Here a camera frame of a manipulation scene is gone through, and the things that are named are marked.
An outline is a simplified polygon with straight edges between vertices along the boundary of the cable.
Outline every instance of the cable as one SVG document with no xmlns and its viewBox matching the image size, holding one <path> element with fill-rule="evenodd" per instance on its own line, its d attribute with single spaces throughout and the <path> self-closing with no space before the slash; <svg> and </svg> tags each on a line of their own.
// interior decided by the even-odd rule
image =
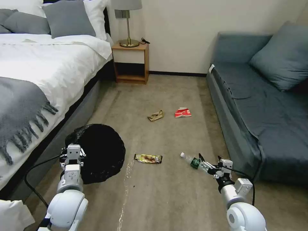
<svg viewBox="0 0 308 231">
<path fill-rule="evenodd" d="M 142 41 L 142 42 L 140 42 L 140 43 L 143 44 L 143 45 L 146 44 L 146 43 L 147 43 L 147 44 L 150 44 L 150 42 L 148 42 L 148 41 L 145 40 L 144 38 L 141 38 L 141 41 Z"/>
<path fill-rule="evenodd" d="M 240 174 L 244 175 L 248 180 L 250 180 L 250 182 L 252 183 L 252 205 L 254 206 L 254 201 L 255 201 L 255 197 L 256 197 L 256 189 L 254 187 L 254 182 L 253 182 L 252 178 L 250 176 L 248 176 L 246 173 L 243 173 L 241 171 L 238 171 L 238 170 L 235 170 L 235 169 L 231 169 L 231 168 L 228 168 L 226 166 L 224 166 L 224 168 L 229 169 L 229 170 L 231 170 L 233 172 L 240 173 Z"/>
<path fill-rule="evenodd" d="M 43 161 L 43 162 L 41 162 L 41 163 L 39 163 L 39 164 L 36 164 L 36 165 L 34 165 L 34 166 L 32 166 L 30 169 L 28 169 L 27 171 L 26 171 L 26 173 L 25 173 L 25 178 L 24 178 L 24 181 L 25 181 L 25 184 L 39 197 L 39 199 L 44 203 L 44 205 L 46 206 L 46 208 L 48 208 L 48 203 L 44 200 L 44 198 L 38 193 L 38 191 L 36 191 L 35 190 L 35 188 L 33 188 L 32 186 L 31 186 L 31 184 L 28 182 L 28 180 L 27 180 L 27 175 L 29 174 L 29 172 L 32 170 L 32 169 L 34 169 L 34 168 L 36 168 L 37 166 L 40 166 L 40 165 L 42 165 L 42 164 L 44 164 L 44 163 L 47 163 L 47 162 L 49 162 L 49 161 L 51 161 L 51 160 L 54 160 L 54 159 L 56 159 L 56 158 L 59 158 L 61 155 L 58 155 L 58 156 L 55 156 L 55 157 L 53 157 L 53 158 L 51 158 L 51 159 L 48 159 L 48 160 L 45 160 L 45 161 Z"/>
</svg>

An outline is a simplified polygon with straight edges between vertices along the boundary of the plastic bottle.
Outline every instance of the plastic bottle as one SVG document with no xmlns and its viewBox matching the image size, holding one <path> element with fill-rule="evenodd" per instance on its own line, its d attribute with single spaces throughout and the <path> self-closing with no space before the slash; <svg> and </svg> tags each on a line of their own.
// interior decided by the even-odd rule
<svg viewBox="0 0 308 231">
<path fill-rule="evenodd" d="M 181 157 L 183 159 L 185 159 L 186 162 L 189 163 L 190 166 L 192 166 L 193 168 L 195 168 L 195 169 L 202 169 L 202 168 L 199 168 L 199 165 L 200 165 L 200 160 L 199 159 L 191 157 L 191 156 L 188 156 L 188 155 L 185 155 L 184 152 L 181 153 Z"/>
</svg>

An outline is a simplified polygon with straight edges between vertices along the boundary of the white wall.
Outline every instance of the white wall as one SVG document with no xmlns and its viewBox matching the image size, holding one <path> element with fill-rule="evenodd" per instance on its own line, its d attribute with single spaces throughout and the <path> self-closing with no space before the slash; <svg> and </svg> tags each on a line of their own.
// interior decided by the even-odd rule
<svg viewBox="0 0 308 231">
<path fill-rule="evenodd" d="M 308 3 L 306 4 L 301 15 L 299 16 L 297 23 L 300 25 L 308 25 Z"/>
<path fill-rule="evenodd" d="M 219 31 L 273 33 L 296 21 L 306 0 L 142 0 L 131 11 L 132 39 L 151 42 L 150 70 L 207 73 Z M 125 19 L 109 8 L 111 37 L 127 37 Z"/>
</svg>

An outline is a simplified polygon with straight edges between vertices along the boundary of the bed frame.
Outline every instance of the bed frame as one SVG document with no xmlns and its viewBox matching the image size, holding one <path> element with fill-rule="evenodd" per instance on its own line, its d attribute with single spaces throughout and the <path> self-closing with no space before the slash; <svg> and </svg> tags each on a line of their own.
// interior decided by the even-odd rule
<svg viewBox="0 0 308 231">
<path fill-rule="evenodd" d="M 106 33 L 110 34 L 109 18 L 106 8 L 104 10 L 104 19 Z M 85 125 L 91 117 L 99 94 L 99 80 L 105 79 L 115 81 L 115 78 L 113 60 L 111 60 L 89 81 L 84 87 L 83 95 L 69 108 L 69 111 L 65 114 L 65 118 L 32 151 L 29 158 L 0 191 L 0 199 L 25 201 L 28 198 L 31 194 L 31 190 L 23 181 L 25 172 L 34 164 L 45 161 L 61 153 L 61 149 L 64 147 L 65 137 L 73 132 L 74 129 Z M 37 186 L 56 161 L 58 160 L 50 161 L 33 169 L 27 177 L 29 183 L 34 187 Z"/>
</svg>

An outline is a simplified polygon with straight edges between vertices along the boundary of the sofa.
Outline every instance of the sofa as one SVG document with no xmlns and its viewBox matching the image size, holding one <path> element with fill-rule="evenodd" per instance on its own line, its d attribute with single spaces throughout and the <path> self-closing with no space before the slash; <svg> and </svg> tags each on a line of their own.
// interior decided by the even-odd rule
<svg viewBox="0 0 308 231">
<path fill-rule="evenodd" d="M 271 35 L 219 33 L 207 75 L 234 169 L 307 185 L 308 80 L 280 91 L 250 65 Z"/>
</svg>

